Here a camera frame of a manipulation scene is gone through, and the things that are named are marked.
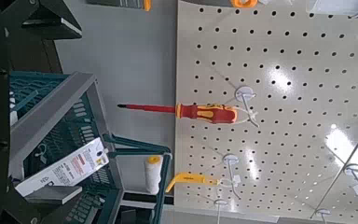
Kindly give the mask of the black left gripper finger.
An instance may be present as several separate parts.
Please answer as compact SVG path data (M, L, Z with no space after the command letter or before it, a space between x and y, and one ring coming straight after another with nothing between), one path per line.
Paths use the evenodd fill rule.
M82 28L63 0L33 0L36 10L21 27L44 39L79 39Z
M82 196L82 188L46 186L25 197L40 213L32 224L64 224L69 213Z

